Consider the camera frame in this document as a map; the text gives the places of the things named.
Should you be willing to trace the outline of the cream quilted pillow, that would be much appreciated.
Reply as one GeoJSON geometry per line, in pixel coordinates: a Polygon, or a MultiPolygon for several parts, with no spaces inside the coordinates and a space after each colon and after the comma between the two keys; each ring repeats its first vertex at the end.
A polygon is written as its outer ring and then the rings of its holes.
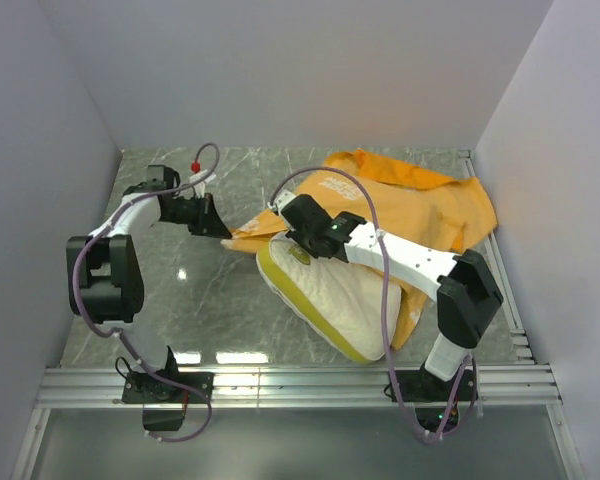
{"type": "Polygon", "coordinates": [[[401,288],[383,277],[337,259],[314,259],[282,234],[256,254],[259,273],[271,291],[318,335],[348,359],[367,364],[385,355],[381,307],[387,305],[387,330],[393,334],[401,288]]]}

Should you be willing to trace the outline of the orange pillowcase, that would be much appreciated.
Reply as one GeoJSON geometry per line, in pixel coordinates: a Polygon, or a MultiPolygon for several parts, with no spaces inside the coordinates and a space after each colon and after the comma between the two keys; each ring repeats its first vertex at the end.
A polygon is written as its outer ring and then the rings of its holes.
{"type": "MultiPolygon", "coordinates": [[[[380,227],[420,245],[463,253],[497,227],[494,207],[476,177],[456,180],[361,149],[333,153],[323,166],[357,177],[373,200],[380,227]]],[[[364,196],[341,175],[314,172],[299,184],[295,193],[311,195],[332,216],[349,211],[371,220],[364,196]]],[[[232,239],[221,243],[230,250],[255,254],[283,230],[283,221],[265,209],[234,230],[232,239]]],[[[403,294],[391,342],[394,350],[406,343],[426,303],[426,295],[415,287],[403,281],[398,285],[403,294]]]]}

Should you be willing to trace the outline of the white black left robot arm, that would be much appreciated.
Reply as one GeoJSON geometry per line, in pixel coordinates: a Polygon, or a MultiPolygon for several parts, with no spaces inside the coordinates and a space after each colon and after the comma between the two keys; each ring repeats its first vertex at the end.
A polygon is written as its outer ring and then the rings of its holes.
{"type": "Polygon", "coordinates": [[[73,312],[101,338],[124,346],[127,387],[159,402],[184,391],[172,349],[137,319],[145,301],[135,243],[155,224],[185,226],[194,236],[228,239],[206,185],[215,177],[194,167],[183,184],[176,170],[148,167],[143,182],[127,188],[120,205],[98,228],[66,244],[69,300],[73,312]]]}

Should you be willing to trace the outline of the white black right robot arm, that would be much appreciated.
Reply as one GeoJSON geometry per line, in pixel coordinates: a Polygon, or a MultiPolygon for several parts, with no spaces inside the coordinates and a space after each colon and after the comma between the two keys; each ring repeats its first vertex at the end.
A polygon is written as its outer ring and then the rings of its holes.
{"type": "Polygon", "coordinates": [[[486,260],[424,247],[384,233],[349,212],[331,217],[309,195],[280,194],[272,210],[288,226],[287,237],[318,259],[377,269],[425,293],[437,304],[438,336],[424,364],[424,394],[440,400],[452,392],[462,361],[477,347],[503,303],[486,260]]]}

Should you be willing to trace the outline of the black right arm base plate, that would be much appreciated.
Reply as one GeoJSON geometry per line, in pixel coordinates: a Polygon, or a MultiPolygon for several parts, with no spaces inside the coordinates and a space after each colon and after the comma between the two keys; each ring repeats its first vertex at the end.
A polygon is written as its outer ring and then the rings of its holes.
{"type": "MultiPolygon", "coordinates": [[[[397,385],[405,403],[446,402],[451,394],[455,380],[443,381],[424,369],[400,369],[395,372],[397,385]]],[[[454,399],[468,402],[476,400],[477,381],[471,369],[465,369],[454,399]]]]}

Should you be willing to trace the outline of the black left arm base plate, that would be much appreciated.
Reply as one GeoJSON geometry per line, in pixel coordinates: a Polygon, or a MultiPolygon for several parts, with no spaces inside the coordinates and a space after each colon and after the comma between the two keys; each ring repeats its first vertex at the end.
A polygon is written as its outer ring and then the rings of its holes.
{"type": "Polygon", "coordinates": [[[175,371],[174,367],[159,371],[168,383],[142,371],[128,371],[121,403],[129,405],[204,404],[211,399],[214,374],[209,371],[175,371]]]}

